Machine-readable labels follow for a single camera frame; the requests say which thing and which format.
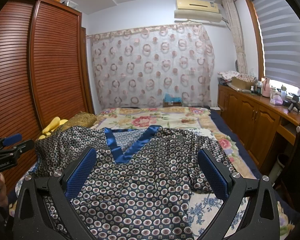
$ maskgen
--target screw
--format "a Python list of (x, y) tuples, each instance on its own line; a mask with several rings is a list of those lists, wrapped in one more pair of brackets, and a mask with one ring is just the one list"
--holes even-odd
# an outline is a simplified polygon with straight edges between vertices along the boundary
[(240, 178), (240, 173), (238, 173), (238, 172), (233, 172), (233, 173), (232, 173), (232, 177), (238, 179), (238, 178)]
[(55, 176), (55, 177), (60, 177), (61, 174), (62, 174), (62, 171), (55, 171), (55, 172), (53, 173), (53, 176)]
[(263, 176), (262, 176), (262, 179), (263, 179), (264, 181), (269, 181), (269, 177), (266, 176), (266, 175), (263, 175)]
[(25, 176), (25, 180), (31, 180), (31, 178), (32, 178), (32, 176), (29, 174), (29, 175), (27, 175), (27, 176)]

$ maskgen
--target bottle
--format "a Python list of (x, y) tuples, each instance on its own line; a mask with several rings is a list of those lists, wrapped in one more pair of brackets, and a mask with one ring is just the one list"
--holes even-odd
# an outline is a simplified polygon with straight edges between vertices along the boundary
[(272, 87), (272, 98), (274, 98), (276, 91), (277, 89), (275, 87)]
[(258, 96), (261, 96), (261, 81), (258, 81), (258, 86), (257, 86), (257, 92), (258, 92)]
[(272, 99), (273, 98), (273, 86), (271, 86), (271, 88), (270, 88), (270, 99)]
[(268, 79), (268, 78), (265, 78), (265, 80), (263, 82), (262, 95), (265, 98), (269, 98), (270, 97), (270, 79)]
[(284, 85), (282, 85), (281, 86), (281, 99), (283, 101), (286, 100), (286, 95), (287, 95), (287, 88)]

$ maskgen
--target blue collar trim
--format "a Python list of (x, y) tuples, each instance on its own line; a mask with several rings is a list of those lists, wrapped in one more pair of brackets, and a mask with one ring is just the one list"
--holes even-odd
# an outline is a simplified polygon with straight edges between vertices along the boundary
[(117, 141), (113, 135), (114, 132), (128, 132), (135, 131), (136, 129), (115, 129), (105, 127), (104, 132), (107, 138), (107, 144), (111, 150), (112, 157), (116, 163), (128, 163), (132, 156), (141, 150), (141, 148), (150, 141), (150, 139), (157, 133), (161, 126), (160, 125), (150, 125), (140, 136), (140, 138), (131, 145), (124, 153), (120, 146), (117, 145)]

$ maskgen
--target sleeve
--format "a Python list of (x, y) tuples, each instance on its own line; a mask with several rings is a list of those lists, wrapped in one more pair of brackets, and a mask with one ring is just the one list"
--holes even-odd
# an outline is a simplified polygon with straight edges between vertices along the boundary
[(212, 188), (204, 175), (204, 171), (201, 170), (198, 164), (198, 151), (202, 148), (208, 149), (218, 162), (222, 162), (229, 168), (230, 172), (235, 171), (235, 169), (217, 140), (207, 136), (198, 136), (189, 153), (188, 174), (190, 186), (194, 191), (200, 190), (202, 193), (211, 193)]

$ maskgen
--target wooden wardrobe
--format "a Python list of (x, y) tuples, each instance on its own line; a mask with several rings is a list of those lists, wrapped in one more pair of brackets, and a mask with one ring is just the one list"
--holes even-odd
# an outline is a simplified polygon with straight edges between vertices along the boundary
[[(0, 137), (38, 138), (52, 118), (93, 112), (81, 13), (54, 0), (10, 0), (0, 12)], [(4, 172), (7, 189), (35, 163), (34, 150)]]

